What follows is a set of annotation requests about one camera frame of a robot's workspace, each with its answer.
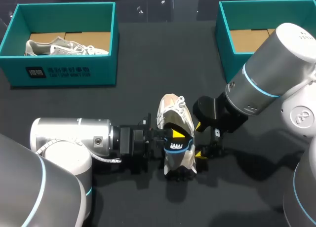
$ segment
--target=brown cardboard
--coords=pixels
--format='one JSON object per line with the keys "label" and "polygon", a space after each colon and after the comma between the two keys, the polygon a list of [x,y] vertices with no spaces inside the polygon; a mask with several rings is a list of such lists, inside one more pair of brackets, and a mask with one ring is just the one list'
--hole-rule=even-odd
{"label": "brown cardboard", "polygon": [[85,46],[92,45],[95,48],[100,48],[109,52],[111,32],[66,33],[65,40],[75,41]]}
{"label": "brown cardboard", "polygon": [[273,31],[275,31],[275,29],[268,29],[269,35],[271,35],[273,33]]}
{"label": "brown cardboard", "polygon": [[50,43],[58,36],[65,38],[65,32],[62,33],[31,33],[30,39],[39,43]]}
{"label": "brown cardboard", "polygon": [[231,30],[237,53],[255,52],[269,37],[267,30]]}

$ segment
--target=sneaker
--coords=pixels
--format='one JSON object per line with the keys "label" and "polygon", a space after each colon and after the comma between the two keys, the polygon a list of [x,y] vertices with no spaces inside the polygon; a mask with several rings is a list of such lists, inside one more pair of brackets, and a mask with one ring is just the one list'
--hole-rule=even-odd
{"label": "sneaker", "polygon": [[107,51],[94,48],[92,45],[84,46],[74,41],[67,41],[57,37],[51,43],[38,43],[33,40],[26,42],[25,55],[100,55],[109,54]]}
{"label": "sneaker", "polygon": [[188,147],[181,149],[174,147],[174,151],[170,148],[164,149],[165,159],[163,169],[165,176],[183,175],[183,173],[185,173],[185,175],[193,177],[193,175],[197,173],[194,125],[183,96],[178,97],[175,94],[164,95],[160,101],[157,113],[157,127],[159,129],[172,128],[178,130],[178,132],[184,130],[185,132],[182,133],[186,133],[186,136],[192,139]]}

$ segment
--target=white sneaker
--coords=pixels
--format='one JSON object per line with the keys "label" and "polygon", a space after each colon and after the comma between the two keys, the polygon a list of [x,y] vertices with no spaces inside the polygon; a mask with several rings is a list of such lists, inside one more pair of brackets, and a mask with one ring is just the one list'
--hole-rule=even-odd
{"label": "white sneaker", "polygon": [[33,40],[26,42],[25,55],[100,55],[109,54],[107,51],[94,48],[92,45],[84,46],[74,41],[67,41],[57,37],[51,43],[38,43]]}
{"label": "white sneaker", "polygon": [[[183,96],[176,96],[175,94],[166,94],[160,101],[157,113],[157,127],[164,129],[168,124],[175,124],[176,126],[184,129],[189,136],[194,140],[194,125],[190,112],[186,106]],[[192,170],[195,174],[196,161],[195,161],[195,145],[194,142],[190,143],[190,147],[180,151],[170,152],[170,149],[164,149],[164,174],[175,171],[181,166],[188,170]]]}

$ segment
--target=screw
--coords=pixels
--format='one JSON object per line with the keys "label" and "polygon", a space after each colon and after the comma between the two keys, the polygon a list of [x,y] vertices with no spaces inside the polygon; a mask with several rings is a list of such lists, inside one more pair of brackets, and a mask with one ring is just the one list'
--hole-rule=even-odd
{"label": "screw", "polygon": [[235,86],[235,82],[229,83],[229,88],[233,88]]}
{"label": "screw", "polygon": [[94,140],[94,143],[97,145],[101,144],[101,142],[102,142],[102,140],[100,138],[97,138]]}

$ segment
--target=cable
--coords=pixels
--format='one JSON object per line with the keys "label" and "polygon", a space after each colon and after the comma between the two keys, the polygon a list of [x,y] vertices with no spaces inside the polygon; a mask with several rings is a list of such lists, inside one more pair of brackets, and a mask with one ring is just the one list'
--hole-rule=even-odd
{"label": "cable", "polygon": [[42,154],[48,147],[50,147],[51,145],[55,144],[56,142],[60,142],[60,141],[65,141],[65,142],[71,142],[74,143],[76,145],[82,146],[84,148],[86,148],[90,155],[92,156],[92,158],[97,159],[100,162],[104,162],[104,163],[121,163],[122,160],[120,158],[115,158],[115,159],[105,159],[105,158],[101,158],[97,155],[95,155],[94,153],[92,153],[79,139],[74,139],[74,138],[69,138],[69,139],[53,139],[51,141],[49,141],[48,143],[46,143],[44,146],[42,146],[41,148],[38,149],[37,152],[35,152],[35,154]]}

